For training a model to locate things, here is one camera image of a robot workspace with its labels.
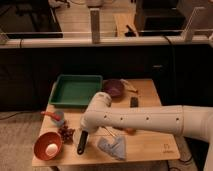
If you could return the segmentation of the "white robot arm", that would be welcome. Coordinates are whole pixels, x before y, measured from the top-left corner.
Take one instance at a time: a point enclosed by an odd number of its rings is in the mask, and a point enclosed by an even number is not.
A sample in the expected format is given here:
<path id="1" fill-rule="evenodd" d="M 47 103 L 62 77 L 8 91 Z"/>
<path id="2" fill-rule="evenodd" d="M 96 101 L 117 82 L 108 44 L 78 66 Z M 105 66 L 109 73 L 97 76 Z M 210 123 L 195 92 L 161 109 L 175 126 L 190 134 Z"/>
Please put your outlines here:
<path id="1" fill-rule="evenodd" d="M 182 135 L 209 143 L 203 171 L 213 171 L 213 107 L 155 106 L 112 108 L 111 97 L 96 93 L 81 117 L 79 155 L 84 153 L 87 136 L 99 127 L 133 128 Z"/>

